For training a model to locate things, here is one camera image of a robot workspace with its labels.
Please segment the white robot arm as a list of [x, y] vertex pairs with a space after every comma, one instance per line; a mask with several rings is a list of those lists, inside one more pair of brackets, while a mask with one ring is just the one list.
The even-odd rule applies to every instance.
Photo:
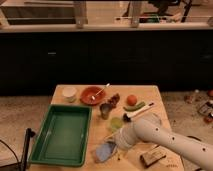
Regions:
[[114, 135], [116, 145], [129, 150], [138, 142], [152, 142], [183, 156], [205, 171], [213, 171], [213, 145], [165, 129], [154, 113], [144, 114], [120, 128]]

